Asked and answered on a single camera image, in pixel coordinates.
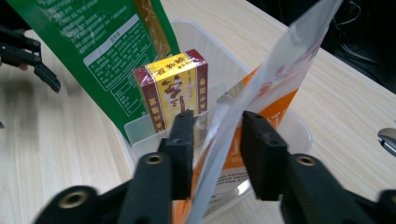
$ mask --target white plastic container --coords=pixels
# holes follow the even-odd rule
[[[242,80],[249,71],[226,48],[193,21],[171,21],[171,24],[180,50],[197,49],[208,61],[208,114],[210,117],[210,111],[215,106],[217,99]],[[131,157],[132,167],[136,166],[141,156],[157,151],[161,139],[167,137],[167,131],[154,132],[149,116],[126,124],[125,131],[132,144],[131,147],[125,144]],[[303,121],[291,110],[288,110],[277,131],[289,144],[290,153],[307,153],[310,150],[311,134]],[[244,182],[240,188],[230,192],[229,196],[210,209],[205,221],[232,206],[251,191],[248,181]]]

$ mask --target table surface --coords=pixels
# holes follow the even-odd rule
[[[244,0],[162,2],[169,20],[197,22],[251,70],[287,28]],[[132,175],[111,121],[45,46],[43,57],[62,82],[59,94],[33,70],[0,67],[0,223],[31,223],[70,186],[103,193]],[[312,133],[310,154],[346,189],[376,200],[396,186],[396,158],[376,138],[396,127],[395,94],[320,50],[290,108]],[[282,223],[278,206],[249,195],[209,222]]]

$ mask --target green snack bag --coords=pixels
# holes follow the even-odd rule
[[[124,137],[146,115],[135,67],[179,53],[160,0],[7,0]]]

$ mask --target wooden table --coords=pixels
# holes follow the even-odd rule
[[[244,0],[162,0],[170,20],[197,22],[243,65],[254,69],[286,27]],[[100,193],[131,177],[114,125],[59,60],[44,62],[63,84],[59,94],[33,71],[0,67],[0,223],[31,223],[59,191],[90,185]],[[396,158],[376,139],[396,127],[396,95],[321,50],[291,109],[313,135],[311,154],[346,189],[376,200],[396,186]],[[210,223],[282,223],[278,203],[253,195]]]

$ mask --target cardboard box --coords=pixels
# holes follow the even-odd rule
[[[191,49],[134,69],[134,78],[156,132],[169,128],[175,116],[207,110],[207,61]]]

